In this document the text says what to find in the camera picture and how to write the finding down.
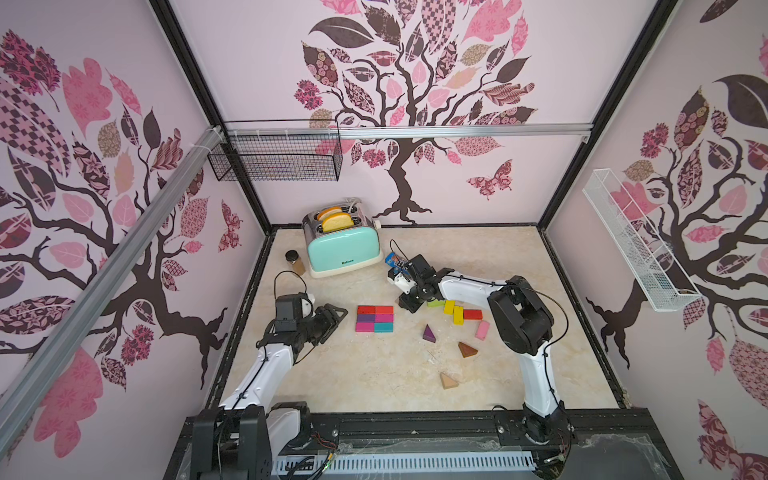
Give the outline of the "magenta rectangular block front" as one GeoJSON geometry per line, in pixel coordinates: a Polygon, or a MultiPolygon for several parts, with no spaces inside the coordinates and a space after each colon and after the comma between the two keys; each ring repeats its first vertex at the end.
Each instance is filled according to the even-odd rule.
{"type": "Polygon", "coordinates": [[[369,322],[356,323],[355,331],[357,333],[374,333],[376,331],[376,324],[369,322]]]}

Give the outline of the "teal rectangular block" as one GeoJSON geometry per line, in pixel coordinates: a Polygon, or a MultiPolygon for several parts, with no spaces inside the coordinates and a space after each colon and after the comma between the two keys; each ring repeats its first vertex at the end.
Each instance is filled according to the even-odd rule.
{"type": "Polygon", "coordinates": [[[394,324],[390,322],[382,322],[374,324],[375,333],[392,333],[394,331],[394,324]]]}

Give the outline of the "purple triangular wooden block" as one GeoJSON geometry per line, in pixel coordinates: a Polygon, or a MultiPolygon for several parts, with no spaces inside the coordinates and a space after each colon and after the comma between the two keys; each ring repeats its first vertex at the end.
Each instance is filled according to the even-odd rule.
{"type": "Polygon", "coordinates": [[[422,339],[430,343],[436,342],[436,336],[429,325],[425,326],[422,334],[422,339]]]}

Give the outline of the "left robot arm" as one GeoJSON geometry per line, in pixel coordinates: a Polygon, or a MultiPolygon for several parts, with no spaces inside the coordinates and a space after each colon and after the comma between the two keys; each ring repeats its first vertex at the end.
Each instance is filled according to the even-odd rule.
{"type": "Polygon", "coordinates": [[[275,318],[257,342],[257,359],[245,378],[216,408],[195,418],[190,479],[268,479],[285,447],[309,441],[307,405],[277,404],[275,395],[304,346],[324,344],[347,315],[332,304],[316,307],[306,294],[275,301],[275,318]]]}

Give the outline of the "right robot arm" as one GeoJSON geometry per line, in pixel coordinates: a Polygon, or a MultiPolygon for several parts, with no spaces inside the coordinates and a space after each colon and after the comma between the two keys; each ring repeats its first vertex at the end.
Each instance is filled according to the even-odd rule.
{"type": "Polygon", "coordinates": [[[556,389],[550,356],[555,341],[554,317],[524,277],[478,279],[450,268],[436,270],[421,255],[390,268],[387,277],[401,291],[398,305],[411,313],[436,300],[488,310],[500,339],[515,353],[520,365],[526,437],[545,445],[567,429],[565,406],[556,389]]]}

